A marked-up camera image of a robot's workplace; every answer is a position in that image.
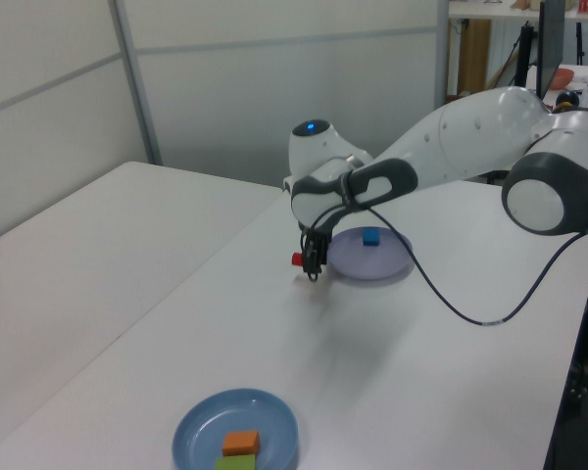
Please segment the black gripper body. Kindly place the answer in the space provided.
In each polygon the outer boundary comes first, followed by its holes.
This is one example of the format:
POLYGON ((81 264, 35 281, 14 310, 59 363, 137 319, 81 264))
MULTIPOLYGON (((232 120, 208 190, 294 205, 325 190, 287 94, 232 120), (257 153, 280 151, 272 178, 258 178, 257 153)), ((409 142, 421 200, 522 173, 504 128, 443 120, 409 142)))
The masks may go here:
POLYGON ((303 229, 303 251, 318 251, 325 253, 332 240, 331 232, 318 231, 312 228, 303 229))

